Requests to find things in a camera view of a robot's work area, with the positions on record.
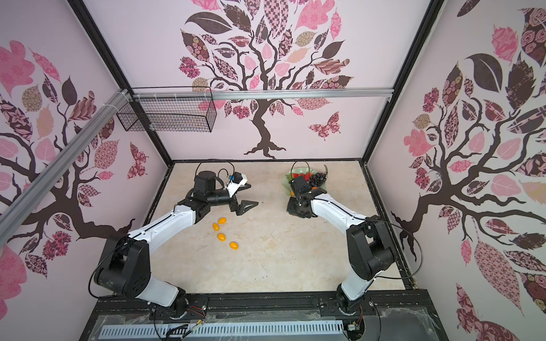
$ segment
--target flower cluster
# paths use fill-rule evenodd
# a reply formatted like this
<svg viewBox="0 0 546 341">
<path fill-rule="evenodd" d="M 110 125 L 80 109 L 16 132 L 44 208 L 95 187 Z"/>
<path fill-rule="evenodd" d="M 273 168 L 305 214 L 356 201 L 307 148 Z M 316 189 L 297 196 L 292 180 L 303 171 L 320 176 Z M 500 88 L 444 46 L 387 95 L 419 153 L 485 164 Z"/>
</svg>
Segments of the flower cluster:
<svg viewBox="0 0 546 341">
<path fill-rule="evenodd" d="M 433 88 L 429 93 L 425 94 L 425 100 L 423 104 L 423 110 L 425 112 L 432 112 L 434 105 L 438 103 L 440 92 L 437 88 Z"/>
<path fill-rule="evenodd" d="M 201 72 L 199 71 L 199 69 L 195 68 L 197 66 L 197 63 L 194 62 L 191 58 L 182 57 L 180 61 L 182 62 L 182 64 L 180 64 L 179 66 L 180 71 L 185 73 L 190 78 L 195 78 L 199 76 Z"/>
<path fill-rule="evenodd" d="M 238 105 L 233 108 L 233 113 L 237 115 L 239 119 L 250 116 L 250 110 L 248 109 L 248 106 Z"/>
<path fill-rule="evenodd" d="M 52 260 L 55 256 L 64 256 L 67 254 L 68 243 L 72 241 L 72 237 L 66 232 L 57 231 L 53 235 L 53 240 L 45 242 L 42 254 L 44 258 Z"/>
<path fill-rule="evenodd" d="M 416 171 L 416 174 L 415 183 L 421 187 L 421 189 L 425 189 L 430 183 L 430 177 L 426 174 L 426 170 L 423 167 L 420 167 Z"/>
</svg>

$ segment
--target wire basket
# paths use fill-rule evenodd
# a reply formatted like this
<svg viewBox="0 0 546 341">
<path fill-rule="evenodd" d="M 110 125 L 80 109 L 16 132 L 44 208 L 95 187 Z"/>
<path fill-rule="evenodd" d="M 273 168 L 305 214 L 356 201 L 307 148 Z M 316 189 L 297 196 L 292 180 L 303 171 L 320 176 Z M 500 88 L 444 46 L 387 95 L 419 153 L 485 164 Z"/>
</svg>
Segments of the wire basket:
<svg viewBox="0 0 546 341">
<path fill-rule="evenodd" d="M 117 113 L 125 131 L 144 131 L 137 113 L 144 114 L 154 131 L 203 131 L 210 133 L 216 120 L 216 108 L 210 87 L 192 88 L 191 95 L 162 93 L 136 94 Z"/>
</svg>

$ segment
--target wall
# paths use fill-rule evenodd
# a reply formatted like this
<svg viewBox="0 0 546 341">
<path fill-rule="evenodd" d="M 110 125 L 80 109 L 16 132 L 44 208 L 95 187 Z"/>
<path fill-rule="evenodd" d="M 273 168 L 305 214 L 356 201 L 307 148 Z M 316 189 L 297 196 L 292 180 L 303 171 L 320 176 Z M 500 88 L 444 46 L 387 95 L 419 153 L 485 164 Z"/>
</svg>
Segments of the wall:
<svg viewBox="0 0 546 341">
<path fill-rule="evenodd" d="M 117 91 L 66 1 L 1 10 L 0 212 Z M 165 170 L 145 133 L 102 129 L 0 250 L 2 340 L 79 338 L 105 238 L 143 222 Z"/>
<path fill-rule="evenodd" d="M 451 340 L 544 338 L 545 25 L 543 1 L 449 1 L 370 161 Z"/>
<path fill-rule="evenodd" d="M 428 2 L 86 4 L 133 87 L 239 91 L 391 87 Z M 252 103 L 216 101 L 212 133 L 159 136 L 174 159 L 358 158 L 384 98 L 271 99 L 254 102 L 254 110 Z"/>
</svg>

